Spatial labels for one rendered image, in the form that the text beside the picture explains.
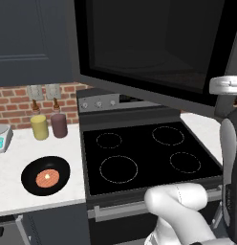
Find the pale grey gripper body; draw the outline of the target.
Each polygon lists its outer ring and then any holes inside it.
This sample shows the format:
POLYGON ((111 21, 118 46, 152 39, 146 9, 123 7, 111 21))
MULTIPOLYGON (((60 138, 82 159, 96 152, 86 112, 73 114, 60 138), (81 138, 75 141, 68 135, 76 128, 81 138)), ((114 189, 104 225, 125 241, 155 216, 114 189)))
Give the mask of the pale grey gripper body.
POLYGON ((213 95, 237 95, 237 76, 212 78, 209 93, 213 95))

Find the black microwave oven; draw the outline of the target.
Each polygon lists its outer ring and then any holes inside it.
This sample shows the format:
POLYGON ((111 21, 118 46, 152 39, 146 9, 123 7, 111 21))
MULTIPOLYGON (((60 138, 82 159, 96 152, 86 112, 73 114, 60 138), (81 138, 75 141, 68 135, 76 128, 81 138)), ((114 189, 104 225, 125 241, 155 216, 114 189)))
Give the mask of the black microwave oven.
MULTIPOLYGON (((213 77, 210 79, 226 75, 237 75, 237 0, 226 0, 226 8, 224 11, 224 17, 221 21, 221 30, 218 34, 218 40, 219 47, 215 50, 215 58, 213 60, 213 67, 216 69, 216 71, 213 77)), ((164 105, 162 103, 150 100, 151 96, 154 94, 153 92, 125 86, 99 78, 83 76, 80 73, 80 64, 78 77, 81 81, 95 88, 164 105)), ((205 105, 201 103, 198 104, 209 108, 214 108, 217 102, 217 97, 209 93, 209 83, 210 80, 208 81, 208 94, 216 98, 215 103, 213 105, 205 105)))

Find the black microwave door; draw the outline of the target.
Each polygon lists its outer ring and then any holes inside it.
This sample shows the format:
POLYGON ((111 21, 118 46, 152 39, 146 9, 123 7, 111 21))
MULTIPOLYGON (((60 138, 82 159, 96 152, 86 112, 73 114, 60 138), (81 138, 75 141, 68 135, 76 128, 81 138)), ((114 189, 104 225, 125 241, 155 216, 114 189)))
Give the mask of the black microwave door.
POLYGON ((75 0, 80 73, 213 105, 226 0, 75 0))

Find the black oven door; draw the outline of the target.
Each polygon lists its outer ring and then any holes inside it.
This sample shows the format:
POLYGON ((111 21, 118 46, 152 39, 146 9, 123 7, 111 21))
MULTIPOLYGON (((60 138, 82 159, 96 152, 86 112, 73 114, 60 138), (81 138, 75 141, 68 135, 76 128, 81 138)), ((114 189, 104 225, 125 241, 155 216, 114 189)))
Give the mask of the black oven door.
POLYGON ((94 210, 88 211, 91 245, 144 245, 156 228, 158 217, 149 212, 106 217, 97 220, 94 210))

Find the dark grey cupboard door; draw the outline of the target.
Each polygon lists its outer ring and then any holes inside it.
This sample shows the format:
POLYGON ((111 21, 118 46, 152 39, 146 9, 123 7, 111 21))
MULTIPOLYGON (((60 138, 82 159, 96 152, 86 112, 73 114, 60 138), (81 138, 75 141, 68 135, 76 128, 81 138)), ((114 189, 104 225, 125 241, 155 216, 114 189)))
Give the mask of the dark grey cupboard door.
POLYGON ((0 87, 71 82, 74 0, 0 0, 0 87))

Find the round orange waffle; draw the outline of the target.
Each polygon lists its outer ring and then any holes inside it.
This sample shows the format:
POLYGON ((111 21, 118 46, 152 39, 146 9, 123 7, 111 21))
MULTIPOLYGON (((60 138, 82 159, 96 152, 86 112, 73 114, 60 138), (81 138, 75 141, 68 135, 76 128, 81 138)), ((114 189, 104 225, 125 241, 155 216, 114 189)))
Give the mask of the round orange waffle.
POLYGON ((35 182, 40 188, 51 188, 59 181, 59 173, 55 169, 45 169, 37 174, 35 182))

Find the dark grey base cabinet door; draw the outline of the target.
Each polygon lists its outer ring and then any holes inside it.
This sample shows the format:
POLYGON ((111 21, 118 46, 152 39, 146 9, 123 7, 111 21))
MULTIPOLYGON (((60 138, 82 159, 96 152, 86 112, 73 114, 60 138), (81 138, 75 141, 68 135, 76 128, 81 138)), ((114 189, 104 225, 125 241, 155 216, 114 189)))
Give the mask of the dark grey base cabinet door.
POLYGON ((31 245, 91 245, 85 204, 23 214, 31 245))

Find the black stove with hob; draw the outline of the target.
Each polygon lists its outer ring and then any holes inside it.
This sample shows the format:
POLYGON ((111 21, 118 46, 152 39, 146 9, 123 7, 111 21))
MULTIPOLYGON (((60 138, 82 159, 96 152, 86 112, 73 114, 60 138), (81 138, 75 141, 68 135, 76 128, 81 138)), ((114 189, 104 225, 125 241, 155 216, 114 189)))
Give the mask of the black stove with hob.
POLYGON ((87 211, 143 201, 154 186, 197 183, 210 194, 201 213, 212 221, 222 167, 178 110, 96 88, 77 92, 76 100, 87 211))

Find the maroon squeeze bottle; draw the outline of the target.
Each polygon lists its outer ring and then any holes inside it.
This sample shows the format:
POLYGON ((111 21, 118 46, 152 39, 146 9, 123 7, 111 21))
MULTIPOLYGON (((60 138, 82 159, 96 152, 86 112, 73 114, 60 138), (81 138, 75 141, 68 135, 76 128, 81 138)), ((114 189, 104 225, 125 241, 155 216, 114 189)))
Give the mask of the maroon squeeze bottle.
POLYGON ((51 125, 56 138, 64 138, 68 134, 66 115, 60 112, 57 98, 54 98, 54 108, 51 115, 51 125))

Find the yellow squeeze bottle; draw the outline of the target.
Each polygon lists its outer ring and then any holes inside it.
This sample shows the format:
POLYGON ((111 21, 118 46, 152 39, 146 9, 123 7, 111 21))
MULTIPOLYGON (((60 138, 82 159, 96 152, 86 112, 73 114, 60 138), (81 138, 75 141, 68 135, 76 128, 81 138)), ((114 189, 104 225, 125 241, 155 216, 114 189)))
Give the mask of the yellow squeeze bottle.
POLYGON ((38 141, 46 140, 49 137, 47 118, 40 113, 36 100, 32 101, 31 126, 33 135, 38 141))

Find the grey kitchen scale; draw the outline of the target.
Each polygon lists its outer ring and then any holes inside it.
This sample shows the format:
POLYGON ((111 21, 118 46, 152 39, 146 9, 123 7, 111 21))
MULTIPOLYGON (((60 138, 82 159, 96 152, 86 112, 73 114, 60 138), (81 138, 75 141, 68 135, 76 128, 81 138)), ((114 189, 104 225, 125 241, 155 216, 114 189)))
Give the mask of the grey kitchen scale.
POLYGON ((0 124, 0 153, 7 151, 11 138, 13 136, 13 131, 9 124, 0 124))

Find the dark grey base cabinet front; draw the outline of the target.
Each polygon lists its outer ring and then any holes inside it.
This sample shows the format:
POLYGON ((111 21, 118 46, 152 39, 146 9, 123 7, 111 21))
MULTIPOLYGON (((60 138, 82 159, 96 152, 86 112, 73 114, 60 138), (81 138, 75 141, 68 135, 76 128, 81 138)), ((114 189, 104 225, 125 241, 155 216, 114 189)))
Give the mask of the dark grey base cabinet front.
POLYGON ((0 245, 24 245, 13 218, 0 218, 0 245))

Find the grey wall outlet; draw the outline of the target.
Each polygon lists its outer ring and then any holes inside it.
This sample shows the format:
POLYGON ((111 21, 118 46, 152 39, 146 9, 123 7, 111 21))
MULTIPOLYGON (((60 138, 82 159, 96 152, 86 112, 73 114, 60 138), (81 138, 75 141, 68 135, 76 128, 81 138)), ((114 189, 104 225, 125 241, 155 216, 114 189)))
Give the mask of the grey wall outlet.
POLYGON ((48 100, 61 99, 60 87, 58 83, 46 85, 46 98, 48 100))
POLYGON ((44 100, 41 85, 28 85, 27 92, 30 100, 44 100))

